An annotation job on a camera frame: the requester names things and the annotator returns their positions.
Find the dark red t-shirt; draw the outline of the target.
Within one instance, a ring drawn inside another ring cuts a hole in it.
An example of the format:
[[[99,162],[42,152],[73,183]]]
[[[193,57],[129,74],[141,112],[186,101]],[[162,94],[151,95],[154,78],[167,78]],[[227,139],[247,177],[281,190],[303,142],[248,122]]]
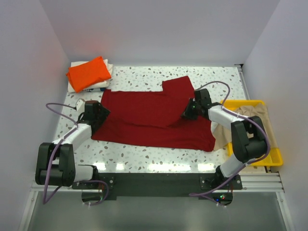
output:
[[[101,104],[110,114],[92,139],[211,152],[215,146],[211,122],[181,116],[193,97],[188,76],[163,81],[162,91],[106,90]]]

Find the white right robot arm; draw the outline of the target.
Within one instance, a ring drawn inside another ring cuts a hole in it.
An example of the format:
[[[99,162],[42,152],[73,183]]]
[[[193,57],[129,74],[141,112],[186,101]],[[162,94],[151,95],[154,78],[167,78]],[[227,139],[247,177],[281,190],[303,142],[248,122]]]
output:
[[[247,117],[213,103],[207,89],[196,90],[194,98],[189,100],[182,116],[196,120],[199,116],[216,122],[231,131],[233,154],[216,168],[214,183],[220,189],[226,189],[231,179],[247,164],[251,164],[270,152],[270,142],[258,116]]]

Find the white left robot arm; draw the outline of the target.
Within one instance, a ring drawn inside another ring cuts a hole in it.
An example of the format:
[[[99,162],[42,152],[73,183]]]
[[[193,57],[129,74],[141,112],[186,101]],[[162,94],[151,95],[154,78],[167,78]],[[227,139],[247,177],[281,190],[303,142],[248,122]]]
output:
[[[38,185],[72,186],[82,181],[89,189],[100,183],[98,169],[93,165],[77,165],[74,151],[90,140],[103,125],[110,111],[98,101],[79,100],[74,109],[78,119],[63,136],[39,146],[35,173]]]

